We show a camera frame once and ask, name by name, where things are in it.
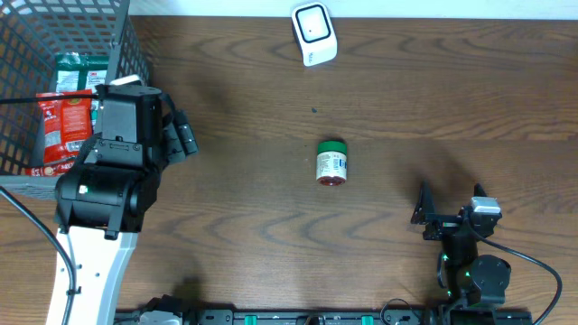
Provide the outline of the red snack bag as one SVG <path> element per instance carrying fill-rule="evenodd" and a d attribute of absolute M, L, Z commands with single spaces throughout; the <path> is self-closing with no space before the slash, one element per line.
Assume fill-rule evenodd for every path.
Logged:
<path fill-rule="evenodd" d="M 63 93 L 41 93 L 38 98 L 55 96 L 74 96 L 74 98 L 47 100 L 39 102 L 44 117 L 44 154 L 45 165 L 69 160 L 78 155 L 83 142 L 92 136 L 90 98 L 79 95 L 91 95 L 91 89 Z"/>

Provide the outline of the green lid jar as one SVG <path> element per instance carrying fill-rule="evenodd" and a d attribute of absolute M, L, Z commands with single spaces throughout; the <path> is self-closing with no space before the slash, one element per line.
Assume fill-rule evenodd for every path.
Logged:
<path fill-rule="evenodd" d="M 316 181 L 324 186 L 340 186 L 347 181 L 347 145 L 342 141 L 318 144 Z"/>

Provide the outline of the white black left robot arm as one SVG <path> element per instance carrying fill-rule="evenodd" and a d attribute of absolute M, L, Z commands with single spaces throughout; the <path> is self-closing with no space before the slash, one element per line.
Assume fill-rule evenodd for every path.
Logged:
<path fill-rule="evenodd" d="M 186 115 L 158 88 L 101 85 L 98 131 L 56 183 L 57 271 L 49 324 L 111 324 L 162 173 L 197 153 Z"/>

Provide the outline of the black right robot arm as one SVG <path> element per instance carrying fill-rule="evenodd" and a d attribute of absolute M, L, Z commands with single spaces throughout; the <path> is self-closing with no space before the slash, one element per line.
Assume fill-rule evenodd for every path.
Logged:
<path fill-rule="evenodd" d="M 511 266 L 494 255 L 480 255 L 478 243 L 494 234 L 502 218 L 498 200 L 481 185 L 455 214 L 436 211 L 427 183 L 422 183 L 411 222 L 424 226 L 423 239 L 442 243 L 440 265 L 451 301 L 462 308 L 493 308 L 505 302 Z"/>

